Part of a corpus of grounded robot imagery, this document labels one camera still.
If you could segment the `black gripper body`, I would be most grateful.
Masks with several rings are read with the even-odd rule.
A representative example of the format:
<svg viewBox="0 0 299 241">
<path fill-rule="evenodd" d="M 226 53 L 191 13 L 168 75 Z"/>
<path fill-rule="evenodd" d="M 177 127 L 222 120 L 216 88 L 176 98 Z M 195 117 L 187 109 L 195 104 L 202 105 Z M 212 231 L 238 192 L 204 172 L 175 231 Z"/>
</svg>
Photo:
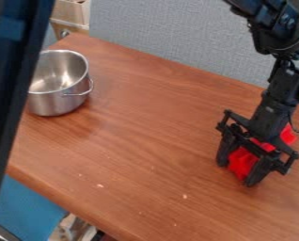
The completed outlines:
<svg viewBox="0 0 299 241">
<path fill-rule="evenodd" d="M 299 159 L 299 152 L 290 147 L 295 138 L 291 132 L 299 133 L 299 130 L 292 127 L 291 116 L 298 105 L 299 80 L 272 82 L 263 92 L 262 102 L 251 118 L 227 109 L 216 129 L 223 134 L 227 126 L 238 125 L 243 131 L 236 134 L 240 144 L 247 144 L 247 139 L 255 137 L 260 142 L 278 146 L 283 150 L 280 159 L 284 162 L 290 159 L 294 164 Z"/>
</svg>

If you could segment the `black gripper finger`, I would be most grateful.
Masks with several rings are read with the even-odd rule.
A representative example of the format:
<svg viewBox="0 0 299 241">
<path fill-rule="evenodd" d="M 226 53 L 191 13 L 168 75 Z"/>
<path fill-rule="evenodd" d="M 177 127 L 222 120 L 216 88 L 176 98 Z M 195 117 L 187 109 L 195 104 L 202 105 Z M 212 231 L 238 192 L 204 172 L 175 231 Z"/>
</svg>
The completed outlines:
<svg viewBox="0 0 299 241">
<path fill-rule="evenodd" d="M 246 177 L 244 184 L 247 187 L 259 184 L 267 175 L 282 167 L 280 154 L 279 151 L 274 151 L 260 157 Z"/>
<path fill-rule="evenodd" d="M 238 125 L 230 125 L 223 130 L 222 141 L 216 153 L 216 163 L 220 167 L 228 165 L 228 156 L 240 146 L 236 134 L 242 132 L 242 128 Z"/>
</svg>

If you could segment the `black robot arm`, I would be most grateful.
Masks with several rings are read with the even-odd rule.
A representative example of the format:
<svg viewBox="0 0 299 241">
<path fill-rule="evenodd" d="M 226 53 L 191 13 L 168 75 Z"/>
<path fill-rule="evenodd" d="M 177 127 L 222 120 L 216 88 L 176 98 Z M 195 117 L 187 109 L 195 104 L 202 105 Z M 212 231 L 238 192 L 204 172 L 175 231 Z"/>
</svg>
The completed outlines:
<svg viewBox="0 0 299 241">
<path fill-rule="evenodd" d="M 251 118 L 226 110 L 218 165 L 230 163 L 239 148 L 259 157 L 246 185 L 254 186 L 276 171 L 287 174 L 299 153 L 282 138 L 299 107 L 299 0 L 223 0 L 246 18 L 256 52 L 276 58 L 268 88 Z M 55 0 L 0 0 L 0 188 L 9 163 L 17 126 L 29 97 Z"/>
</svg>

